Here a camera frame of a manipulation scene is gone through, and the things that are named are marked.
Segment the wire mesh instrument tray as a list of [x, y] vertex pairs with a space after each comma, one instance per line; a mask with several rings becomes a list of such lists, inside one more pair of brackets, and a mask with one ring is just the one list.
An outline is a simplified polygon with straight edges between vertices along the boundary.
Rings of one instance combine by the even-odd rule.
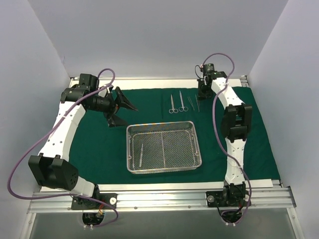
[[[151, 174], [194, 170], [202, 165], [194, 123], [191, 121], [130, 125], [126, 129], [127, 170]], [[142, 167], [139, 158], [144, 143]]]

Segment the long steel tweezers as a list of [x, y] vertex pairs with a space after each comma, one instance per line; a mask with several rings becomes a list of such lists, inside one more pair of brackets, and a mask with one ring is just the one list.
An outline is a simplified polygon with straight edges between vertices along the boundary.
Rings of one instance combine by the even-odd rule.
[[141, 168], [141, 167], [142, 167], [142, 162], [143, 162], [143, 152], [144, 152], [144, 143], [142, 143], [142, 146], [141, 146], [140, 158], [139, 158], [139, 168]]

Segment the steel forceps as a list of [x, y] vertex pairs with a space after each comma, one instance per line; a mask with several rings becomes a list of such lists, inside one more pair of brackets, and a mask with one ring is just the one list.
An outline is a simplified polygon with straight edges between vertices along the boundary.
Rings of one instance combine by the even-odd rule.
[[184, 105], [184, 101], [183, 101], [183, 96], [181, 91], [179, 92], [179, 97], [180, 97], [180, 103], [181, 106], [178, 108], [180, 112], [186, 112], [188, 111], [188, 107]]

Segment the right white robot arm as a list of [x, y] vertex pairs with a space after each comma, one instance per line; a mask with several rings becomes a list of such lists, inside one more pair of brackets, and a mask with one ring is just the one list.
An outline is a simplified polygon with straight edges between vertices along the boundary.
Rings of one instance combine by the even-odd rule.
[[199, 67], [202, 76], [198, 81], [198, 99], [206, 100], [217, 96], [224, 114], [221, 122], [221, 134], [227, 146], [227, 169], [221, 199], [226, 205], [234, 205], [239, 197], [245, 197], [246, 185], [242, 172], [244, 148], [251, 130], [252, 106], [245, 104], [226, 82], [226, 73], [216, 71], [214, 64]]

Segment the short steel tweezers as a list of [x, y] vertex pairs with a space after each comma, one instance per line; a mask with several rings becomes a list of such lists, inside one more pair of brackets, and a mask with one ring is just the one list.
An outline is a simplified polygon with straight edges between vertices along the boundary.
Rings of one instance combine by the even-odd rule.
[[187, 98], [188, 98], [188, 101], [189, 101], [189, 103], [190, 103], [190, 105], [191, 105], [193, 111], [195, 111], [194, 104], [193, 104], [193, 102], [192, 102], [192, 100], [191, 100], [191, 97], [188, 96]]

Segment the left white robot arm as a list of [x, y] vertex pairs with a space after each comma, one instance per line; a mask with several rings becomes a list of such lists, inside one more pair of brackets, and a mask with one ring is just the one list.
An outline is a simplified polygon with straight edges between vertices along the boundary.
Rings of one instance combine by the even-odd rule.
[[78, 169], [69, 163], [69, 152], [87, 111], [102, 112], [110, 127], [125, 126], [126, 121], [116, 115], [120, 108], [137, 110], [119, 87], [99, 87], [99, 76], [80, 74], [78, 84], [61, 94], [58, 116], [45, 145], [29, 158], [38, 185], [83, 196], [82, 202], [89, 209], [98, 207], [101, 197], [97, 185], [79, 176]]

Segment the steel surgical scissors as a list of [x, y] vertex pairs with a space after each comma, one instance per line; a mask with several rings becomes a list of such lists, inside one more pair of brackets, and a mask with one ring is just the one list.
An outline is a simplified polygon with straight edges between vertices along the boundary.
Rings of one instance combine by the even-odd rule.
[[170, 101], [171, 101], [171, 108], [169, 109], [169, 113], [170, 113], [170, 114], [176, 114], [176, 113], [178, 113], [178, 109], [176, 109], [176, 108], [174, 107], [174, 101], [173, 101], [173, 96], [172, 96], [172, 95], [170, 95]]

